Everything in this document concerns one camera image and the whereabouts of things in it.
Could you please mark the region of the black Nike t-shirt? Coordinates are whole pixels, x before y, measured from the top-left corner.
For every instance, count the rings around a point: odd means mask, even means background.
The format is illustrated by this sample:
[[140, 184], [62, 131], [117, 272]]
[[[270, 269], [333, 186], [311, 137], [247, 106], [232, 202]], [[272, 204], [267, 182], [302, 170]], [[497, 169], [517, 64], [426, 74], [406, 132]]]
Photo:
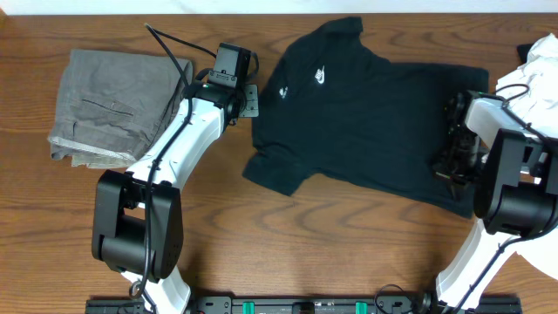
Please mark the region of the black Nike t-shirt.
[[432, 173], [447, 142], [445, 105], [484, 92], [485, 69], [393, 63], [365, 47], [358, 17], [329, 21], [291, 44], [259, 96], [246, 179], [292, 195], [314, 174], [473, 213], [473, 190]]

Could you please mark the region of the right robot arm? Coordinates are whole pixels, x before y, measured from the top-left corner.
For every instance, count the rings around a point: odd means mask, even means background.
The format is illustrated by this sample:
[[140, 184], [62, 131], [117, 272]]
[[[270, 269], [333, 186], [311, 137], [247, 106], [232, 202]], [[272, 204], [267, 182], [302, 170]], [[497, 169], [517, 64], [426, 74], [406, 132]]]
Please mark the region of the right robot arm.
[[516, 313], [482, 293], [513, 254], [557, 276], [557, 140], [499, 94], [457, 94], [445, 107], [447, 144], [432, 165], [453, 198], [473, 188], [473, 227], [421, 313]]

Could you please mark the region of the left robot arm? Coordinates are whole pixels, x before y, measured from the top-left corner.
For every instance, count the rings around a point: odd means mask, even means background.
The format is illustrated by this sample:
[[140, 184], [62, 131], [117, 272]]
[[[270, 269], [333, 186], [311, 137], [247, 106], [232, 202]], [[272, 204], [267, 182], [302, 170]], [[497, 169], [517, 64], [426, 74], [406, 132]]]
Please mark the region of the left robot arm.
[[131, 286], [128, 299], [93, 299], [88, 313], [186, 313], [192, 295], [177, 262], [184, 231], [181, 192], [228, 125], [258, 114], [255, 52], [222, 43], [214, 66], [185, 84], [178, 112], [124, 173], [107, 170], [96, 191], [92, 255]]

